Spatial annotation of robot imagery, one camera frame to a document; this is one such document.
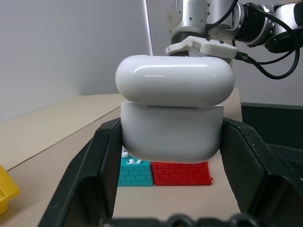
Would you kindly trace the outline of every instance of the gray wall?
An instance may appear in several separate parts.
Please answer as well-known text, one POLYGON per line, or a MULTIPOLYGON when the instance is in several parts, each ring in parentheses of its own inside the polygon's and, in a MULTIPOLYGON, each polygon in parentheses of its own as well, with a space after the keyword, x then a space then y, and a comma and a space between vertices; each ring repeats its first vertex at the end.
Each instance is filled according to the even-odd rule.
POLYGON ((2 0, 0 31, 0 123, 117 93, 119 62, 150 53, 144 0, 2 0))
MULTIPOLYGON (((241 3, 254 2, 275 4, 276 0, 242 0, 241 3)), ((166 9, 172 0, 147 0, 148 16, 151 30, 151 43, 154 55, 165 55, 165 49, 170 45, 169 30, 165 22, 166 9)), ((269 61, 281 55, 271 54, 264 47, 248 48, 237 42, 240 51, 248 53, 258 61, 269 61)), ((294 55, 280 61, 266 69, 272 74, 281 75, 291 66, 294 55)), ((241 101, 244 103, 262 103, 279 105, 303 105, 303 57, 296 71, 283 80, 266 78, 254 66, 244 62, 233 61, 233 69, 236 77, 236 86, 240 88, 241 101)))

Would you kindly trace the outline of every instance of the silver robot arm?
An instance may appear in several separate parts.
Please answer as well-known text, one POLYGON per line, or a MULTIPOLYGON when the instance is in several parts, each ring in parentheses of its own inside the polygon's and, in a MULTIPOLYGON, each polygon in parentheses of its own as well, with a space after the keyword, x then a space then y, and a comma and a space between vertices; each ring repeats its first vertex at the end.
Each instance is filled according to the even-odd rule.
MULTIPOLYGON (((302 47, 303 2, 255 7, 286 23, 302 47)), ((282 26, 237 0, 174 0, 167 10, 167 23, 172 44, 196 36, 241 41, 249 47, 264 45, 273 53, 293 49, 291 37, 282 26), (214 26, 228 10, 231 13, 226 19, 214 26)))

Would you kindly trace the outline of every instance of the brick pattern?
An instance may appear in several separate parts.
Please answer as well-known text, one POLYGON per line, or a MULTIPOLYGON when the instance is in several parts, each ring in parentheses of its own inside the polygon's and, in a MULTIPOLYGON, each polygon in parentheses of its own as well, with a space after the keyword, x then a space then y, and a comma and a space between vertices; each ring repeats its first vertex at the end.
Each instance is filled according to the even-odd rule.
POLYGON ((179 164, 152 162, 152 176, 155 185, 211 185, 208 162, 179 164))
POLYGON ((118 187, 153 186, 150 162, 143 161, 141 164, 126 164, 128 159, 121 160, 118 187))

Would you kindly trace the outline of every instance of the yellow bin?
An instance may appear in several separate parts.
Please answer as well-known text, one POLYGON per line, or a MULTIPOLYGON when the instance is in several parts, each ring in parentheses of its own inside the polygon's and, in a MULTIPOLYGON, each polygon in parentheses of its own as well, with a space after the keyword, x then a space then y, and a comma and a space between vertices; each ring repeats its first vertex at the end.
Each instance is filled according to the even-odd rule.
POLYGON ((5 169, 0 166, 0 215, 9 208, 9 201, 16 198, 19 194, 20 189, 18 186, 5 169))

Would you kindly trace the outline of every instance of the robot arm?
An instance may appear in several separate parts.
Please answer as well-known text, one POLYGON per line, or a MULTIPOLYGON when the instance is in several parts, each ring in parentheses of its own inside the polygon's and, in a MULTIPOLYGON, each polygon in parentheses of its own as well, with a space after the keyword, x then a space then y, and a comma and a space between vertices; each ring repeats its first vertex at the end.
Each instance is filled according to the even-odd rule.
MULTIPOLYGON (((271 79, 283 79, 295 70, 300 48, 303 46, 303 2, 243 5, 237 0, 175 0, 167 10, 167 23, 172 43, 167 48, 167 55, 191 56, 190 52, 194 51, 194 45, 201 45, 205 49, 205 45, 210 45, 205 40, 209 41, 210 38, 241 41, 249 47, 263 45, 272 53, 288 52, 283 57, 268 62, 257 62, 241 52, 234 57, 228 56, 229 59, 235 58, 254 64, 271 79), (295 61, 286 74, 274 76, 262 68, 261 65, 278 62, 293 51, 295 61)), ((216 43, 223 47, 220 41, 212 42, 212 48, 216 43)), ((198 50, 199 56, 226 58, 224 56, 226 52, 221 51, 224 53, 223 56, 216 51, 198 50)))
MULTIPOLYGON (((249 47, 264 45, 272 53, 293 49, 288 32, 279 24, 251 8, 253 3, 237 0, 174 0, 167 10, 171 43, 188 36, 216 40, 236 40, 249 47), (214 26, 231 9, 228 17, 214 26)), ((303 2, 277 5, 259 4, 255 7, 286 23, 303 45, 303 2)))

